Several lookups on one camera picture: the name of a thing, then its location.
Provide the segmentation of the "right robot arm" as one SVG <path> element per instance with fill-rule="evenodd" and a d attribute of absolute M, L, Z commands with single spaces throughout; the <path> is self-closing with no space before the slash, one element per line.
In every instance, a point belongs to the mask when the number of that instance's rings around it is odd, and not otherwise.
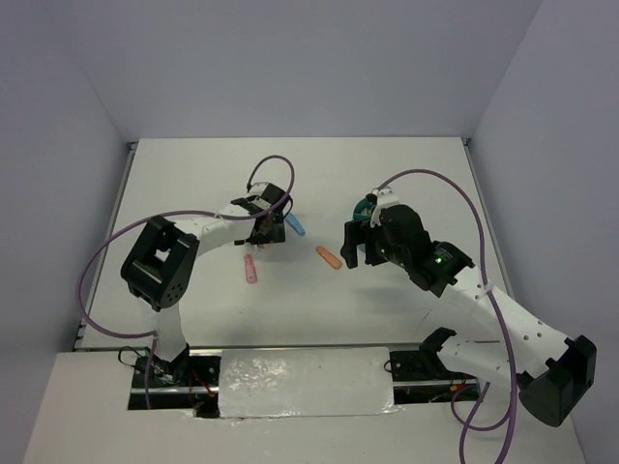
<path fill-rule="evenodd" d="M 420 347 L 427 376 L 459 371 L 514 390 L 528 413 L 552 427 L 561 425 L 592 387 L 597 347 L 588 337 L 552 328 L 484 283 L 480 266 L 453 244 L 432 240 L 410 207 L 394 204 L 346 222 L 340 254 L 348 268 L 357 267 L 360 248 L 366 264 L 391 263 L 404 270 L 421 290 L 472 317 L 504 343 L 492 348 L 454 329 L 436 329 Z"/>

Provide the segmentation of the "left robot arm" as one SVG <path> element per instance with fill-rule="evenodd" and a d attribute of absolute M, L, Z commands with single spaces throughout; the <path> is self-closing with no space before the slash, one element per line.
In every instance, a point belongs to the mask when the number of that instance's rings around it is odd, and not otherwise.
<path fill-rule="evenodd" d="M 146 320 L 156 333 L 150 367 L 166 384 L 179 385 L 190 372 L 180 301 L 197 258 L 226 245 L 283 243 L 284 218 L 292 205 L 282 188 L 259 183 L 212 215 L 177 220 L 159 215 L 146 222 L 121 267 L 121 278 L 145 305 Z"/>

